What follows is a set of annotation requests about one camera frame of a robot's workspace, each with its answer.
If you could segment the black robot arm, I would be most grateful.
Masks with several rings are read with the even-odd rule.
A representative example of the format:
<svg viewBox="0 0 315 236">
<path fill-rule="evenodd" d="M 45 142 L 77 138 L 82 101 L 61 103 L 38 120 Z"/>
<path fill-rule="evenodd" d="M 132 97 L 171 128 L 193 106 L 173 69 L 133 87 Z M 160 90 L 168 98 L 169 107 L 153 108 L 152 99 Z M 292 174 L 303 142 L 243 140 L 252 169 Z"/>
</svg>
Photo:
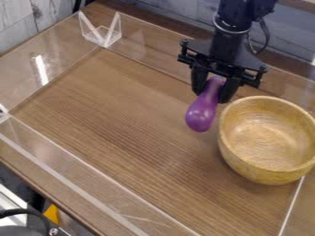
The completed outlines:
<svg viewBox="0 0 315 236">
<path fill-rule="evenodd" d="M 264 17 L 275 12 L 277 0 L 220 0 L 212 15 L 215 32 L 211 40 L 183 39 L 177 61 L 191 68 L 192 91 L 199 95 L 205 89 L 209 73 L 225 79 L 217 101 L 228 103 L 240 86 L 260 86 L 268 66 L 256 57 L 269 42 Z M 259 51 L 247 50 L 252 23 L 264 30 L 265 43 Z"/>
</svg>

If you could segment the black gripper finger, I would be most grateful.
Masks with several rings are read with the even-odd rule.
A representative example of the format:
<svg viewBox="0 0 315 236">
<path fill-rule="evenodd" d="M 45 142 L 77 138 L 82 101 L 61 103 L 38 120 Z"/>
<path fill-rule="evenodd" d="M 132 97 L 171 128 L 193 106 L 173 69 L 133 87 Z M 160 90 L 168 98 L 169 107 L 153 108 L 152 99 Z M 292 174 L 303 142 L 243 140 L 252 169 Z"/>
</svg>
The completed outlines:
<svg viewBox="0 0 315 236">
<path fill-rule="evenodd" d="M 208 70 L 195 66 L 191 71 L 192 91 L 199 95 L 205 88 Z"/>
<path fill-rule="evenodd" d="M 232 96 L 236 93 L 237 88 L 240 87 L 241 80 L 237 77 L 219 78 L 219 95 L 217 101 L 220 103 L 228 103 Z"/>
</svg>

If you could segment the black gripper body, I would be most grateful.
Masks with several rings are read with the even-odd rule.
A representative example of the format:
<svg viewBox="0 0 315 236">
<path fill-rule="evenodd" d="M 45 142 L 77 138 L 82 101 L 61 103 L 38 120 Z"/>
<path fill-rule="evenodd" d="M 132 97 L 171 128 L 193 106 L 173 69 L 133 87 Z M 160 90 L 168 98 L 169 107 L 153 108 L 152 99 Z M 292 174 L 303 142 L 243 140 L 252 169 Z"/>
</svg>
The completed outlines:
<svg viewBox="0 0 315 236">
<path fill-rule="evenodd" d="M 208 70 L 208 74 L 212 73 L 224 78 L 237 77 L 241 80 L 241 86 L 248 85 L 257 88 L 261 77 L 268 71 L 268 66 L 245 49 L 243 44 L 236 50 L 233 60 L 216 59 L 209 53 L 211 42 L 207 40 L 183 39 L 177 61 L 187 64 L 191 71 L 195 66 L 199 66 Z"/>
</svg>

